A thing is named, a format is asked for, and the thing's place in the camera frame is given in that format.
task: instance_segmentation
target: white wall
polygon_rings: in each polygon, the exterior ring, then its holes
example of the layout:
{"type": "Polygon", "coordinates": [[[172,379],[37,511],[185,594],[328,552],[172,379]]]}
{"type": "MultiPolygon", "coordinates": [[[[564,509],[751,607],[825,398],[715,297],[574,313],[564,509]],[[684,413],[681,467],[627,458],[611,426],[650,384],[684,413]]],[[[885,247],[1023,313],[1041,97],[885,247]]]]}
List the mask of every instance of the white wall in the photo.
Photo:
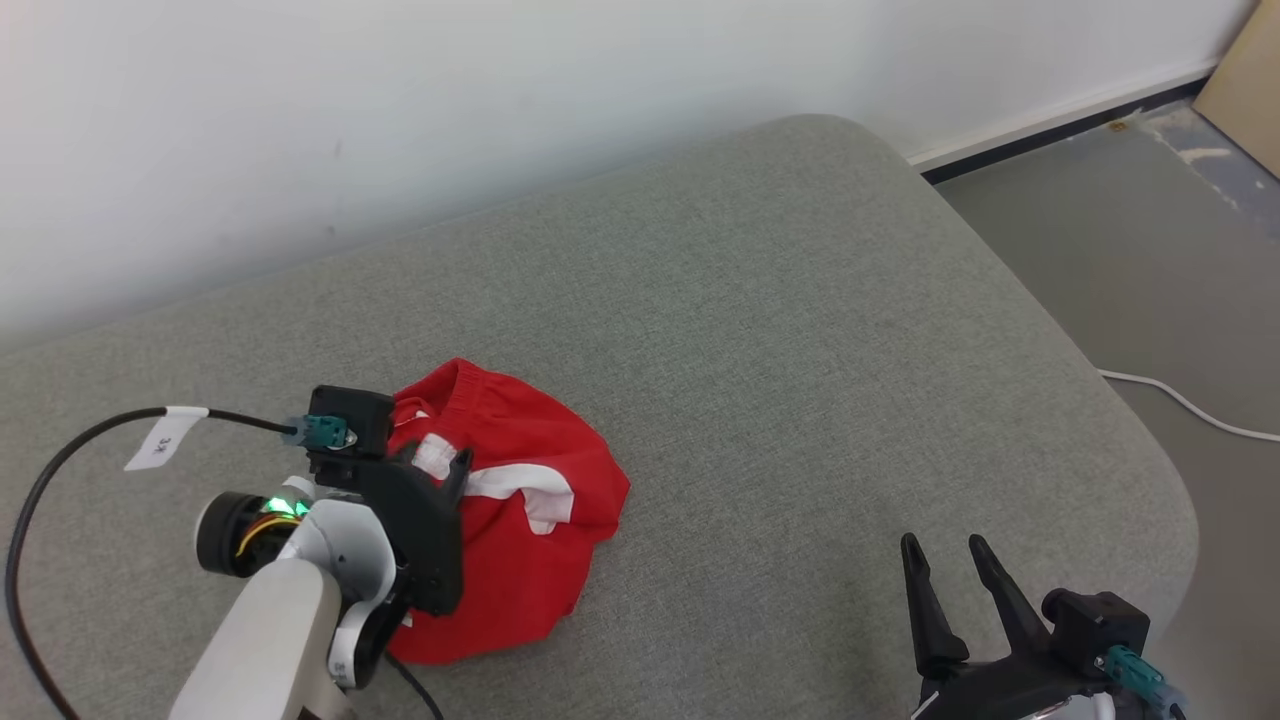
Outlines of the white wall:
{"type": "Polygon", "coordinates": [[[9,0],[0,348],[791,113],[904,155],[1203,70],[1252,0],[9,0]]]}

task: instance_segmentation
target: baseboard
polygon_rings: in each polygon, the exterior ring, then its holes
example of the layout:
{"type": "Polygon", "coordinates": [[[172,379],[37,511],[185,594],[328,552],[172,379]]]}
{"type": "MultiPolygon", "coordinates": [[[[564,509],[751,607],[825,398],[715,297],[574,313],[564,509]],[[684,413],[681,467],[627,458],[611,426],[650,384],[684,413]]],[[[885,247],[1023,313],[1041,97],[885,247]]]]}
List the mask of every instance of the baseboard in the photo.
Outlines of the baseboard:
{"type": "MultiPolygon", "coordinates": [[[[1015,120],[989,127],[946,146],[911,155],[908,158],[908,161],[931,182],[941,182],[942,179],[977,169],[977,167],[991,164],[975,164],[970,160],[978,155],[998,151],[1014,143],[1025,146],[1028,143],[1024,141],[1028,138],[1050,133],[1057,128],[1073,126],[1082,120],[1093,120],[1094,117],[1098,117],[1097,122],[1091,124],[1091,127],[1097,127],[1115,119],[1115,117],[1106,117],[1107,113],[1115,113],[1116,110],[1129,114],[1144,106],[1153,108],[1157,104],[1171,102],[1178,100],[1179,96],[1194,95],[1216,67],[1217,59],[1213,59],[1165,70],[1138,82],[1128,83],[1126,86],[1114,87],[1088,97],[1050,108],[1048,110],[1030,113],[1015,120]],[[943,168],[960,172],[940,172],[943,168]]],[[[1075,127],[1070,135],[1075,135],[1083,129],[1089,128],[1075,127]]],[[[1042,145],[1047,145],[1047,142],[1036,145],[1036,147],[1042,145]]],[[[1000,161],[1007,156],[1032,149],[1034,147],[1027,146],[1015,152],[997,156],[992,161],[1000,161]]]]}

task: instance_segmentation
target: yellow wire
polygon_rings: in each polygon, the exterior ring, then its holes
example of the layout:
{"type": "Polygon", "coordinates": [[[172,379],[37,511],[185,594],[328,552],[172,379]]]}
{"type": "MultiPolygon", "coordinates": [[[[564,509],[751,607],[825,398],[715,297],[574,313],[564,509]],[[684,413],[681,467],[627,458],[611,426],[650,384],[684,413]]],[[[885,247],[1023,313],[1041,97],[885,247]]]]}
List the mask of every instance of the yellow wire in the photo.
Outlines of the yellow wire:
{"type": "Polygon", "coordinates": [[[257,534],[261,533],[262,530],[268,528],[274,528],[275,525],[297,525],[297,524],[298,520],[294,518],[276,518],[275,520],[269,520],[266,523],[262,523],[261,525],[253,528],[252,530],[248,532],[248,534],[244,536],[244,539],[241,541],[239,550],[236,551],[236,557],[244,555],[244,548],[248,547],[250,541],[257,537],[257,534]]]}

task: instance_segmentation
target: black cable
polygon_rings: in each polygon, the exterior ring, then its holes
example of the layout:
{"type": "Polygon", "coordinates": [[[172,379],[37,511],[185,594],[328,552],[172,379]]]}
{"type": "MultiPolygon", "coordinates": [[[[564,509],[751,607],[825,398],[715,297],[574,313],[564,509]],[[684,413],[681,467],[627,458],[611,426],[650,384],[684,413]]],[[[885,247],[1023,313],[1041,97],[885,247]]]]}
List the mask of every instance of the black cable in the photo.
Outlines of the black cable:
{"type": "MultiPolygon", "coordinates": [[[[93,425],[92,428],[84,430],[83,433],[76,436],[74,439],[63,446],[54,455],[54,459],[45,465],[41,470],[40,477],[36,478],[36,484],[32,486],[31,492],[27,493],[27,501],[22,503],[22,511],[18,512],[18,520],[13,527],[13,539],[9,541],[9,560],[5,564],[4,570],[4,601],[5,606],[9,609],[9,626],[13,628],[14,638],[18,641],[18,648],[22,650],[23,657],[27,659],[27,665],[31,671],[35,673],[36,680],[40,682],[40,687],[44,688],[45,694],[52,701],[58,711],[63,714],[67,720],[78,720],[78,715],[72,710],[69,702],[63,696],[61,691],[58,689],[58,684],[54,683],[52,676],[49,675],[49,669],[45,667],[44,661],[40,659],[40,653],[36,652],[36,646],[31,642],[31,633],[27,632],[27,623],[22,618],[22,605],[18,602],[18,565],[22,560],[22,546],[27,542],[27,528],[31,527],[31,519],[36,514],[36,503],[40,502],[40,497],[45,495],[45,488],[49,487],[49,480],[54,479],[54,474],[76,454],[77,450],[84,447],[91,439],[97,436],[110,430],[111,428],[123,425],[125,423],[132,423],[133,420],[142,420],[145,418],[160,418],[168,413],[166,407],[145,407],[142,410],[133,410],[129,413],[122,413],[114,418],[108,418],[101,423],[93,425]]],[[[252,428],[261,428],[264,430],[271,430],[280,434],[296,434],[298,430],[291,425],[280,425],[276,423],[269,423],[266,420],[260,420],[257,418],[251,418],[248,415],[241,415],[239,413],[228,413],[225,410],[210,410],[209,416],[216,420],[228,420],[230,423],[239,423],[242,425],[248,425],[252,428]]]]}
{"type": "Polygon", "coordinates": [[[431,708],[431,716],[435,717],[435,720],[444,720],[444,714],[440,712],[440,706],[435,705],[435,701],[431,700],[431,693],[426,692],[426,688],[422,687],[422,683],[417,682],[417,678],[415,678],[413,674],[408,671],[408,667],[404,667],[403,662],[392,657],[390,652],[385,653],[385,656],[387,656],[387,662],[392,667],[394,667],[397,673],[401,674],[401,678],[404,678],[404,682],[413,688],[413,692],[417,693],[417,697],[422,698],[422,702],[425,702],[426,706],[431,708]]]}

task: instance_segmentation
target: black baseboard strip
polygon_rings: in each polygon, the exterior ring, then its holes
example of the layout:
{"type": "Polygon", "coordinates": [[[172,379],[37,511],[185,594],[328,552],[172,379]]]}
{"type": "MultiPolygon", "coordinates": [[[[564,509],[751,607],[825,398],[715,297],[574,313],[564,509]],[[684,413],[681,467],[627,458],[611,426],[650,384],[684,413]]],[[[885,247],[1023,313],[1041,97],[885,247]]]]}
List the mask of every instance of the black baseboard strip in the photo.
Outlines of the black baseboard strip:
{"type": "Polygon", "coordinates": [[[1112,120],[1124,118],[1125,115],[1133,114],[1135,110],[1151,110],[1153,108],[1160,108],[1161,105],[1167,105],[1176,100],[1184,97],[1194,97],[1199,95],[1201,88],[1208,78],[1197,79],[1188,82],[1187,85],[1179,85],[1178,87],[1170,87],[1162,92],[1155,95],[1148,95],[1139,100],[1132,102],[1125,102],[1110,110],[1103,110],[1096,113],[1087,118],[1080,118],[1079,120],[1066,123],[1065,126],[1059,126],[1056,128],[1050,128],[1047,131],[1038,132],[1032,136],[1027,136],[1021,140],[1015,140],[1012,142],[1006,142],[1000,147],[992,147],[991,150],[984,150],[977,155],[970,155],[969,158],[963,158],[955,163],[947,163],[933,168],[932,170],[924,170],[920,176],[929,182],[929,184],[938,184],[940,182],[946,182],[951,178],[960,177],[965,173],[972,173],[979,168],[986,168],[987,165],[993,165],[1001,160],[1007,160],[1015,155],[1021,155],[1023,152],[1030,152],[1046,145],[1051,145],[1060,140],[1066,140],[1069,137],[1080,135],[1084,131],[1093,129],[1098,126],[1105,126],[1112,120]]]}

